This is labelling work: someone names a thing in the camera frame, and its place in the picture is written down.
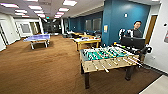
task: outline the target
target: light fixture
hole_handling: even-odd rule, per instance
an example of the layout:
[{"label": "light fixture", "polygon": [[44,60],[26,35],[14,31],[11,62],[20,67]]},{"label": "light fixture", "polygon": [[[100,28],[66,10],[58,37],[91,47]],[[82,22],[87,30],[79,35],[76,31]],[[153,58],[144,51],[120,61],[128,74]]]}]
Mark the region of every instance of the light fixture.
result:
[{"label": "light fixture", "polygon": [[37,14],[38,16],[42,17],[42,18],[45,18],[45,15],[44,14]]},{"label": "light fixture", "polygon": [[33,2],[38,2],[38,0],[23,0],[23,1],[33,1]]},{"label": "light fixture", "polygon": [[29,5],[29,8],[31,8],[31,9],[42,9],[40,6],[32,6],[32,5]]},{"label": "light fixture", "polygon": [[55,17],[61,17],[62,15],[55,15]]},{"label": "light fixture", "polygon": [[25,15],[24,13],[15,13],[16,15]]},{"label": "light fixture", "polygon": [[160,0],[152,0],[152,1],[160,1]]},{"label": "light fixture", "polygon": [[60,18],[60,17],[54,17],[54,18]]},{"label": "light fixture", "polygon": [[34,11],[35,13],[44,13],[43,11]]},{"label": "light fixture", "polygon": [[58,15],[64,15],[64,12],[57,12]]},{"label": "light fixture", "polygon": [[55,21],[56,21],[56,19],[53,20],[53,22],[55,22]]},{"label": "light fixture", "polygon": [[68,8],[59,8],[59,11],[68,11]]},{"label": "light fixture", "polygon": [[76,1],[65,0],[63,5],[75,6],[76,3]]},{"label": "light fixture", "polygon": [[2,6],[11,7],[11,8],[19,8],[16,4],[7,4],[7,3],[0,3]]},{"label": "light fixture", "polygon": [[15,10],[16,12],[27,13],[26,10]]},{"label": "light fixture", "polygon": [[28,15],[22,15],[22,17],[30,17],[30,16],[28,16]]}]

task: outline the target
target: blue ping pong table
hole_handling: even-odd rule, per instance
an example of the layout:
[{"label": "blue ping pong table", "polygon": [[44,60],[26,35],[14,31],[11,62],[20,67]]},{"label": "blue ping pong table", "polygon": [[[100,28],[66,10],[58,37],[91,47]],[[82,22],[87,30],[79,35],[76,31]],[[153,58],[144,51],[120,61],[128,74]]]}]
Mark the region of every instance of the blue ping pong table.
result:
[{"label": "blue ping pong table", "polygon": [[45,43],[45,46],[47,48],[47,44],[49,44],[49,39],[50,39],[50,35],[49,34],[39,34],[39,35],[33,35],[30,36],[26,39],[24,39],[24,42],[31,42],[31,47],[32,49],[34,49],[33,45],[37,44],[37,43]]}]

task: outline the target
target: foosball table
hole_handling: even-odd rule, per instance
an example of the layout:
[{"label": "foosball table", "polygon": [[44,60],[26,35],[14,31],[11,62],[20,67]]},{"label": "foosball table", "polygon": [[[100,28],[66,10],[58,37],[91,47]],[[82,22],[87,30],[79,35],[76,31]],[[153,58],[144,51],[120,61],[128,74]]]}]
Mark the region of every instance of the foosball table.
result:
[{"label": "foosball table", "polygon": [[85,88],[89,86],[89,73],[109,69],[126,67],[126,80],[131,79],[135,65],[142,66],[139,55],[135,55],[119,46],[80,50],[81,74],[85,75]]}]

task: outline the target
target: brown carpet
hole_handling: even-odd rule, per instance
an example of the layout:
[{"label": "brown carpet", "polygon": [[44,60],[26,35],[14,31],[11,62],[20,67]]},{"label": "brown carpet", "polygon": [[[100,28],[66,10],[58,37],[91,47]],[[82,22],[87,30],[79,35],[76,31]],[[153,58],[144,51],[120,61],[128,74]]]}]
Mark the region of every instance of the brown carpet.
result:
[{"label": "brown carpet", "polygon": [[51,36],[48,48],[22,40],[0,52],[0,94],[137,94],[160,74],[136,68],[131,81],[124,69],[90,73],[90,89],[80,74],[73,40]]}]

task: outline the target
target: man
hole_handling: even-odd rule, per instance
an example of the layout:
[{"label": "man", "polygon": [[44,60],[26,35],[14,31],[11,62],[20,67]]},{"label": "man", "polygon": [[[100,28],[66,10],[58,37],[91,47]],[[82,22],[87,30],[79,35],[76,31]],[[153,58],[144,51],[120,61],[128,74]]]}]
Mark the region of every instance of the man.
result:
[{"label": "man", "polygon": [[136,38],[142,38],[142,32],[138,30],[138,28],[141,26],[141,21],[136,21],[134,23],[134,28],[127,30],[127,33],[125,36],[127,37],[136,37]]}]

